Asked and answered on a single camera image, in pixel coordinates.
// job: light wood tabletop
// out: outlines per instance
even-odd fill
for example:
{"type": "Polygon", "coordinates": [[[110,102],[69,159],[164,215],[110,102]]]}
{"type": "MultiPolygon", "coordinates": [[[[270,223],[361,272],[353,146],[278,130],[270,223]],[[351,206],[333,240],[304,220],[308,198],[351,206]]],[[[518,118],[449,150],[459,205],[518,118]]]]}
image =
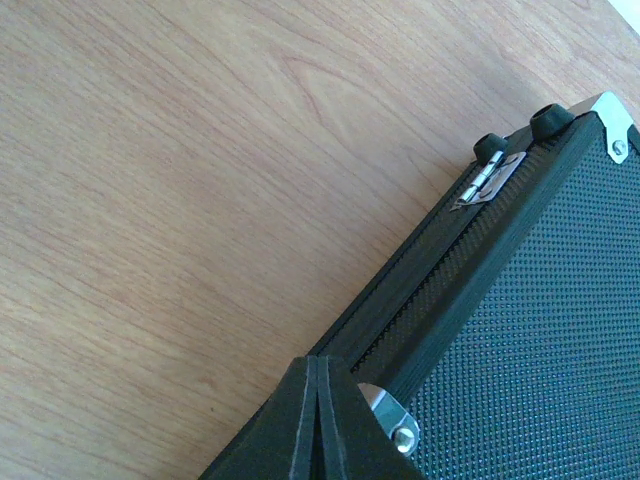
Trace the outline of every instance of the light wood tabletop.
{"type": "Polygon", "coordinates": [[[0,477],[197,478],[605,0],[1,0],[0,477]]]}

